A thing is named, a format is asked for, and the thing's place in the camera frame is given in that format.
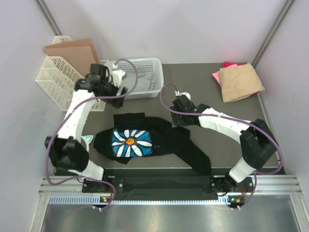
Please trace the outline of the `black daisy print t-shirt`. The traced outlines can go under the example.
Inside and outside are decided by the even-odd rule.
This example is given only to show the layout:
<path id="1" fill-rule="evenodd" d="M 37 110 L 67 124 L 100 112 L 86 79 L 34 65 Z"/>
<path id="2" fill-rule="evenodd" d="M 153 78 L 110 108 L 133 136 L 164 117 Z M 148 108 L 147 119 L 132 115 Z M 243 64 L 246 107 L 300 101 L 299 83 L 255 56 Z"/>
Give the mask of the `black daisy print t-shirt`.
<path id="1" fill-rule="evenodd" d="M 127 164 L 132 158 L 175 154 L 196 173 L 211 174 L 210 158 L 190 138 L 190 131 L 144 113 L 116 114 L 114 127 L 96 134 L 94 149 L 110 160 Z"/>

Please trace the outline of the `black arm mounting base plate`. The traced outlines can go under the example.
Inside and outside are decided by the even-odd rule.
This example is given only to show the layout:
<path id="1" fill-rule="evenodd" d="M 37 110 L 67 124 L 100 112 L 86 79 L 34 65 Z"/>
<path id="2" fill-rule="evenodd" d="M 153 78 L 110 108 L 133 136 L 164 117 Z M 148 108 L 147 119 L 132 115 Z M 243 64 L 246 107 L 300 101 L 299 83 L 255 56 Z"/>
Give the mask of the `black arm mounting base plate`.
<path id="1" fill-rule="evenodd" d="M 219 196 L 244 196 L 253 190 L 253 181 L 246 177 L 233 192 L 213 190 L 213 180 L 224 178 L 228 168 L 212 168 L 210 175 L 192 168 L 113 168 L 103 180 L 116 190 L 116 200 L 169 201 L 216 200 Z"/>

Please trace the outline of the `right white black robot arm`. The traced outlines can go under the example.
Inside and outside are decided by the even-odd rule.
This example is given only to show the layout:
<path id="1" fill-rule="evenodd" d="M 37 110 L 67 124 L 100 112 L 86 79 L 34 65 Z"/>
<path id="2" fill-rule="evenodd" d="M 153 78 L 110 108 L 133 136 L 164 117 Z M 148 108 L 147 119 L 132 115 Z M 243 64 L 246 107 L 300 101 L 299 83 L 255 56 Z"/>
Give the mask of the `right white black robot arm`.
<path id="1" fill-rule="evenodd" d="M 278 144 L 264 120 L 252 122 L 229 117 L 205 104 L 194 105 L 189 93 L 176 92 L 175 95 L 170 108 L 174 126 L 196 125 L 221 133 L 240 144 L 242 157 L 224 178 L 213 180 L 214 191 L 237 191 L 247 176 L 261 169 L 276 153 Z"/>

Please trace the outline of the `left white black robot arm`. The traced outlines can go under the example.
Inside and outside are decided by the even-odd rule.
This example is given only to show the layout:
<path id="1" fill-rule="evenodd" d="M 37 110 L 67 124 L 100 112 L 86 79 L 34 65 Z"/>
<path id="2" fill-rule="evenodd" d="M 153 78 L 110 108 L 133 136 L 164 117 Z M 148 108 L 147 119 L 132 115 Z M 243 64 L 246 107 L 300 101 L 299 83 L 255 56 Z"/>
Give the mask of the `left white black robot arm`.
<path id="1" fill-rule="evenodd" d="M 123 105 L 127 88 L 121 82 L 125 75 L 116 63 L 91 64 L 89 74 L 75 84 L 59 130 L 45 140 L 49 160 L 56 169 L 93 179 L 94 188 L 101 192 L 108 189 L 109 179 L 104 177 L 104 169 L 90 160 L 89 146 L 82 144 L 82 132 L 97 100 L 106 100 L 115 108 Z"/>

